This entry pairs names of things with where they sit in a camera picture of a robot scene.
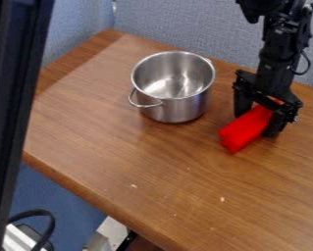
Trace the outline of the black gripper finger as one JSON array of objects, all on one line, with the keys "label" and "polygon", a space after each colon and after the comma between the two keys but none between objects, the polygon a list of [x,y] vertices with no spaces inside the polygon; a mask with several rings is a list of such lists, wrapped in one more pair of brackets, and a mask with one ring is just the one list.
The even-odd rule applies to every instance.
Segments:
[{"label": "black gripper finger", "polygon": [[266,128],[264,129],[262,135],[265,137],[276,137],[284,130],[286,124],[294,123],[297,120],[297,110],[293,108],[278,108],[273,110],[272,117]]},{"label": "black gripper finger", "polygon": [[233,111],[234,117],[241,117],[252,110],[253,98],[252,93],[240,87],[233,88]]}]

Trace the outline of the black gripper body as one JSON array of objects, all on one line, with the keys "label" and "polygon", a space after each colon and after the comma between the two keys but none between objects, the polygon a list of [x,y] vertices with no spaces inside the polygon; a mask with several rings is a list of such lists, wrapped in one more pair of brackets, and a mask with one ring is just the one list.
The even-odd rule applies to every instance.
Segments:
[{"label": "black gripper body", "polygon": [[293,108],[298,111],[302,102],[290,90],[293,78],[298,75],[297,65],[298,59],[281,62],[262,59],[256,73],[235,71],[233,88],[240,87],[249,91],[253,103],[270,111],[278,108]]}]

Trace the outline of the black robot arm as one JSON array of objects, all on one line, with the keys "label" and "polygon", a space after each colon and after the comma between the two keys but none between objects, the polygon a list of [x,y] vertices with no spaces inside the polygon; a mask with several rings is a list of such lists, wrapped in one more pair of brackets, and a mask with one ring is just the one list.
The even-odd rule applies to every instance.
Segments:
[{"label": "black robot arm", "polygon": [[[0,251],[7,225],[44,210],[9,215],[21,163],[31,107],[55,0],[0,0]],[[234,116],[244,118],[258,103],[273,114],[260,133],[274,137],[297,118],[302,102],[290,83],[302,72],[298,61],[312,38],[313,3],[308,0],[235,0],[250,24],[264,24],[264,47],[254,74],[235,73]]]}]

